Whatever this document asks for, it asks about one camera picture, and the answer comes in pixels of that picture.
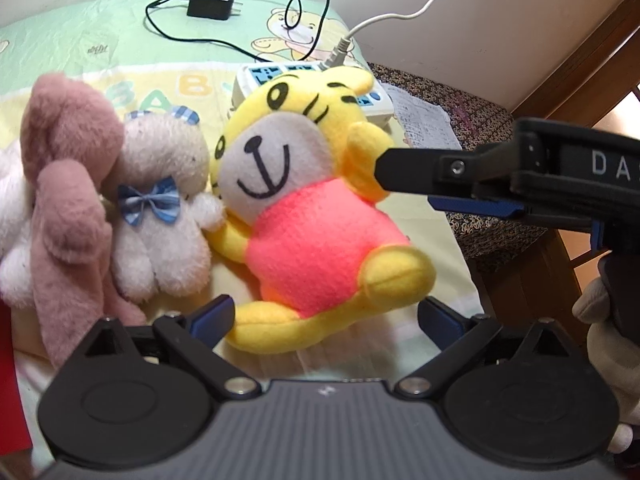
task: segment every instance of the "black power adapter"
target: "black power adapter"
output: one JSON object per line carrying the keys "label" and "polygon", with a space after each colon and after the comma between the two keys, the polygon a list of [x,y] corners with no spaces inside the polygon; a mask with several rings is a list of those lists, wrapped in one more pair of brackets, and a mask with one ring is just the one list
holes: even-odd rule
{"label": "black power adapter", "polygon": [[187,16],[228,20],[233,4],[234,0],[189,0]]}

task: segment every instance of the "silver bolt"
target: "silver bolt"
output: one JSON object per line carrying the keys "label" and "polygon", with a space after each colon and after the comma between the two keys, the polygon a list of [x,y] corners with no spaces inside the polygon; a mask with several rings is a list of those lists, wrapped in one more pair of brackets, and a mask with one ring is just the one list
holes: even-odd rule
{"label": "silver bolt", "polygon": [[454,160],[451,163],[451,173],[457,176],[465,173],[465,163],[462,160]]}
{"label": "silver bolt", "polygon": [[258,383],[249,377],[233,377],[226,380],[225,390],[236,395],[247,395],[256,390]]}
{"label": "silver bolt", "polygon": [[407,377],[398,383],[398,387],[406,394],[420,395],[431,388],[431,383],[422,377]]}

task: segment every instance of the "gloved hand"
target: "gloved hand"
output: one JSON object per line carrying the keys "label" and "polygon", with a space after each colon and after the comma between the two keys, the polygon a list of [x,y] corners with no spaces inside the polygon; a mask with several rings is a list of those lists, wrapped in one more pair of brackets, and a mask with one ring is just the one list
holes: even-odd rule
{"label": "gloved hand", "polygon": [[609,294],[601,278],[587,285],[573,313],[591,325],[587,335],[589,360],[618,400],[620,424],[609,451],[622,453],[634,439],[633,426],[640,425],[640,348],[616,329],[610,317]]}

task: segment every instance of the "plaid bow tie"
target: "plaid bow tie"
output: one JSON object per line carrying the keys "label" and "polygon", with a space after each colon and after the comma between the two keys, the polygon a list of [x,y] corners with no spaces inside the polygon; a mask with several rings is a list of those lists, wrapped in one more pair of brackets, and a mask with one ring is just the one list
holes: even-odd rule
{"label": "plaid bow tie", "polygon": [[146,205],[162,222],[173,224],[180,214],[180,195],[174,178],[168,176],[159,180],[146,194],[126,184],[118,186],[118,206],[127,224],[139,225]]}

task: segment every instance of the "white plush toy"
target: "white plush toy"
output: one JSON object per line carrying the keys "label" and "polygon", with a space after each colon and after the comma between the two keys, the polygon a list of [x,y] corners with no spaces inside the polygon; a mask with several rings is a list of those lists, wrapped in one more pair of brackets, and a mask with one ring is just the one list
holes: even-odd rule
{"label": "white plush toy", "polygon": [[120,293],[134,303],[159,290],[188,296],[209,281],[210,251],[201,229],[215,230],[222,202],[205,192],[209,150],[195,112],[133,112],[111,173],[102,185],[118,205],[111,269]]}
{"label": "white plush toy", "polygon": [[0,298],[12,308],[34,308],[31,286],[33,188],[22,170],[20,142],[0,153]]}

